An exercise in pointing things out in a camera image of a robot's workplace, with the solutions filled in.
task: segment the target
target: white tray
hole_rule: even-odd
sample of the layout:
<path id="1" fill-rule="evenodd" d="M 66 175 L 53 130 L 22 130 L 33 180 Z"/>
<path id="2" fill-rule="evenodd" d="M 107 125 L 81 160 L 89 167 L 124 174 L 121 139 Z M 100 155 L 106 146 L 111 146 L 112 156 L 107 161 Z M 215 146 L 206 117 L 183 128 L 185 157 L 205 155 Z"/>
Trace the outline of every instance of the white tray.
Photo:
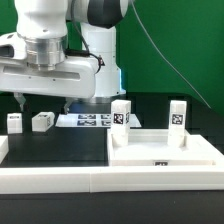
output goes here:
<path id="1" fill-rule="evenodd" d="M 132 130 L 131 136 L 130 140 L 133 142 L 138 140 L 139 144 L 147 143 L 150 140 L 149 136 L 151 140 L 157 139 L 157 142 L 165 144 L 167 130 Z M 110 138 L 108 130 L 108 145 L 111 147 L 110 150 L 115 150 L 111 146 Z M 154 152 L 151 158 L 151 154 L 147 155 L 148 158 L 138 154 L 137 159 L 133 160 L 129 153 L 124 153 L 123 158 L 118 158 L 113 157 L 118 154 L 109 151 L 110 163 L 111 159 L 112 162 L 117 160 L 123 163 L 124 161 L 138 163 L 134 166 L 124 163 L 122 166 L 109 167 L 1 168 L 0 194 L 224 190 L 223 155 L 201 136 L 187 134 L 186 147 L 164 150 L 172 151 L 170 154 L 172 157 L 169 154 L 165 156 L 161 151 L 160 153 Z M 189 154 L 189 161 L 197 162 L 197 165 L 180 164 L 180 162 L 186 164 L 185 155 L 187 154 Z M 160 159 L 168 161 L 168 166 L 154 166 L 158 159 L 155 156 L 159 156 L 159 161 Z M 139 161 L 150 161 L 150 163 L 143 166 Z"/>
<path id="2" fill-rule="evenodd" d="M 167 145 L 168 130 L 131 129 L 125 147 L 113 145 L 108 130 L 107 148 L 110 166 L 186 166 L 216 165 L 223 155 L 200 135 L 185 131 L 184 147 Z"/>

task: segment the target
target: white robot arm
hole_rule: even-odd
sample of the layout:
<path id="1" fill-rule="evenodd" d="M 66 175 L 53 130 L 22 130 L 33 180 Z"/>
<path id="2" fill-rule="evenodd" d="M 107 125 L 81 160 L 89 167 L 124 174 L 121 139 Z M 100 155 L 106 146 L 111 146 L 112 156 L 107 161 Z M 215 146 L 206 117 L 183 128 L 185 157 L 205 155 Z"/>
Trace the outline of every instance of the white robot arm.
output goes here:
<path id="1" fill-rule="evenodd" d="M 0 91 L 92 97 L 99 62 L 66 55 L 66 19 L 73 11 L 79 22 L 110 28 L 123 19 L 128 0 L 14 1 L 17 32 L 0 37 Z"/>

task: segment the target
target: black table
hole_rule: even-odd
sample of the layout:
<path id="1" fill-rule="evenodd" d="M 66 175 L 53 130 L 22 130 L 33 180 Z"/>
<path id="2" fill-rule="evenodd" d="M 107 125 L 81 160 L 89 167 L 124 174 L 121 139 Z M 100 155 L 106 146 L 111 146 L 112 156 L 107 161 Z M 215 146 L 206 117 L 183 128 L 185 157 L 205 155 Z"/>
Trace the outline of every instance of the black table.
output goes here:
<path id="1" fill-rule="evenodd" d="M 64 99 L 26 96 L 24 133 L 9 136 L 1 167 L 107 166 L 106 128 L 58 128 L 31 131 L 40 111 L 59 115 Z M 201 134 L 224 152 L 224 118 L 187 95 L 129 93 L 132 113 L 142 128 L 166 129 L 170 100 L 188 102 L 186 129 Z M 7 134 L 7 113 L 19 112 L 12 95 L 0 96 L 0 134 Z M 110 104 L 74 103 L 71 113 L 110 113 Z M 223 191 L 116 192 L 0 195 L 0 218 L 6 223 L 224 223 Z"/>

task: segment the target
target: white cube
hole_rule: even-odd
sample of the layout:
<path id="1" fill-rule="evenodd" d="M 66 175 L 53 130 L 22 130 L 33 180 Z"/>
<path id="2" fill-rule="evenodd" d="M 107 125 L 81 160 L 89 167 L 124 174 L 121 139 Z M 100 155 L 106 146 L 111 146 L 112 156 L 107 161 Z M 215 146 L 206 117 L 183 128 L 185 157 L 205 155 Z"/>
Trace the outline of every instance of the white cube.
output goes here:
<path id="1" fill-rule="evenodd" d="M 111 104 L 111 133 L 114 145 L 128 145 L 131 101 L 115 100 Z"/>
<path id="2" fill-rule="evenodd" d="M 185 139 L 187 102 L 172 100 L 170 103 L 168 145 L 181 147 Z"/>
<path id="3" fill-rule="evenodd" d="M 115 100 L 111 104 L 111 133 L 127 134 L 130 129 L 131 101 Z"/>
<path id="4" fill-rule="evenodd" d="M 8 134 L 23 133 L 21 113 L 8 114 L 7 129 L 8 129 Z"/>
<path id="5" fill-rule="evenodd" d="M 55 115 L 52 112 L 41 112 L 32 118 L 32 131 L 46 132 L 54 124 Z"/>

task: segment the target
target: cable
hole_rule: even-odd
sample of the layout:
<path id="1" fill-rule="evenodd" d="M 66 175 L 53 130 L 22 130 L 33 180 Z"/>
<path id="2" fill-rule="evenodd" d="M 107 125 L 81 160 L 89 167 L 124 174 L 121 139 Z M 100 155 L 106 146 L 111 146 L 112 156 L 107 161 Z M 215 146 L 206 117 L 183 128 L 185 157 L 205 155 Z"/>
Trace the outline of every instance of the cable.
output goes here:
<path id="1" fill-rule="evenodd" d="M 76 0 L 72 0 L 72 3 L 71 3 L 71 12 L 70 12 L 71 13 L 71 21 L 72 21 L 72 24 L 73 24 L 76 32 L 80 36 L 80 38 L 81 38 L 81 40 L 82 40 L 82 42 L 83 42 L 83 44 L 84 44 L 84 46 L 86 48 L 86 51 L 83 51 L 83 50 L 82 51 L 67 50 L 67 55 L 73 55 L 73 56 L 74 55 L 78 55 L 78 56 L 82 56 L 82 57 L 88 57 L 90 55 L 93 56 L 94 58 L 96 58 L 98 60 L 98 66 L 99 66 L 99 68 L 98 68 L 98 70 L 96 72 L 96 73 L 98 73 L 100 71 L 100 69 L 101 69 L 101 66 L 104 65 L 104 62 L 103 62 L 103 59 L 102 59 L 101 56 L 98 57 L 95 54 L 93 54 L 93 53 L 90 52 L 89 46 L 86 43 L 85 38 L 83 37 L 82 33 L 80 32 L 79 28 L 76 25 L 76 21 L 75 21 L 75 11 L 74 11 L 74 9 L 75 9 L 75 1 Z"/>
<path id="2" fill-rule="evenodd" d="M 169 60 L 163 55 L 163 53 L 159 50 L 159 48 L 156 46 L 156 44 L 154 43 L 152 37 L 149 35 L 148 31 L 146 30 L 145 26 L 143 25 L 138 12 L 135 8 L 134 5 L 134 0 L 130 0 L 132 8 L 134 10 L 134 14 L 140 24 L 140 26 L 142 27 L 144 33 L 146 34 L 147 38 L 149 39 L 149 41 L 151 42 L 152 46 L 155 48 L 155 50 L 157 51 L 157 53 L 162 57 L 162 59 L 191 87 L 191 89 L 194 90 L 194 92 L 201 98 L 201 100 L 208 106 L 208 108 L 211 109 L 210 105 L 208 104 L 208 102 L 203 98 L 203 96 L 197 91 L 197 89 L 169 62 Z"/>
<path id="3" fill-rule="evenodd" d="M 84 44 L 84 46 L 85 46 L 85 48 L 86 48 L 86 51 L 89 52 L 89 46 L 88 46 L 88 44 L 86 43 L 86 40 L 84 39 L 84 37 L 82 36 L 82 34 L 81 34 L 79 28 L 78 28 L 77 25 L 76 25 L 76 21 L 75 21 L 75 11 L 74 11 L 74 9 L 75 9 L 75 1 L 76 1 L 76 0 L 72 0 L 72 3 L 71 3 L 71 21 L 72 21 L 72 24 L 73 24 L 73 26 L 74 26 L 76 32 L 79 34 L 79 36 L 80 36 L 80 38 L 81 38 L 81 40 L 82 40 L 82 42 L 83 42 L 83 44 Z"/>

